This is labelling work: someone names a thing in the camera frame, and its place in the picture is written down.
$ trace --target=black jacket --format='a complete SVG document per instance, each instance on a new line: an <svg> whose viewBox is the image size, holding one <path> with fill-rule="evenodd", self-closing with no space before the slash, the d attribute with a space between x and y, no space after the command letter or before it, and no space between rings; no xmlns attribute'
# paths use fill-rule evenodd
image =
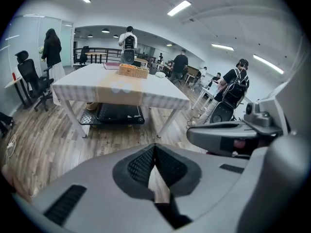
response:
<svg viewBox="0 0 311 233"><path fill-rule="evenodd" d="M60 54L59 54L61 50L62 50L62 47L60 43L54 46L51 43L45 42L41 58L42 59L47 58L48 67L54 66L57 63L61 62Z"/></svg>

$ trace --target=wooden floor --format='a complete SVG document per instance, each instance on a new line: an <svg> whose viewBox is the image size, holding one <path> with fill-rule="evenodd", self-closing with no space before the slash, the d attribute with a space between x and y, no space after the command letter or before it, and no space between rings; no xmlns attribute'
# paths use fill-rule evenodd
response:
<svg viewBox="0 0 311 233"><path fill-rule="evenodd" d="M177 83L176 86L193 104L199 91L191 92L183 84L184 81L182 84ZM87 138L77 135L65 111L62 107L54 105L52 100L48 102L48 112L45 112L42 107L38 112L35 112L33 107L27 110L19 109L14 116L16 125L0 141L1 163L4 164L8 141L13 134L16 134L17 146L10 158L9 166L16 172L24 188L32 196L85 160L137 145L165 143L205 153L205 150L192 145L186 138L187 121L192 116L198 116L198 108L204 101L202 100L195 110L180 112L162 138L157 137L157 132L170 115L169 109L142 107L145 118L143 125L132 128L128 128L127 125L107 125L102 129L91 128ZM71 104L78 117L86 107L83 102L73 101ZM150 188L156 190L163 180L156 170L152 177L154 182L150 184Z"/></svg>

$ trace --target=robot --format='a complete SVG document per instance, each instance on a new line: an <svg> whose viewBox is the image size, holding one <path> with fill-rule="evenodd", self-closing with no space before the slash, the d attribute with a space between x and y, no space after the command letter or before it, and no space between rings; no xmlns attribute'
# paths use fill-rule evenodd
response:
<svg viewBox="0 0 311 233"><path fill-rule="evenodd" d="M44 232L262 232L310 172L310 83L295 92L310 76L308 65L301 67L268 97L249 103L242 121L189 128L188 140L214 155L161 144L133 147L80 164L32 205L14 199ZM246 154L234 154L235 140L250 146ZM171 193L164 207L148 189L154 166Z"/></svg>

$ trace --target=wicker basket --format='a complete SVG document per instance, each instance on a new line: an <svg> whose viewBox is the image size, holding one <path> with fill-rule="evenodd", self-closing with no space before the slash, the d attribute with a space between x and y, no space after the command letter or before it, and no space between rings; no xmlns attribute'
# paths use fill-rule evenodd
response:
<svg viewBox="0 0 311 233"><path fill-rule="evenodd" d="M141 79L146 79L148 77L149 70L142 67L136 67L127 64L121 64L119 67L119 74L126 75Z"/></svg>

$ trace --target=backpack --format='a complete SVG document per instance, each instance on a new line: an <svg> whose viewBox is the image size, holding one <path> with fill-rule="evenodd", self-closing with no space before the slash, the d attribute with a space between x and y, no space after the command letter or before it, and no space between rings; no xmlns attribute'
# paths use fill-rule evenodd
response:
<svg viewBox="0 0 311 233"><path fill-rule="evenodd" d="M237 75L236 79L232 79L223 92L223 102L233 109L236 109L247 93L248 75L241 77L241 72L234 69Z"/></svg>
<svg viewBox="0 0 311 233"><path fill-rule="evenodd" d="M129 35L125 39L124 49L134 49L135 38Z"/></svg>

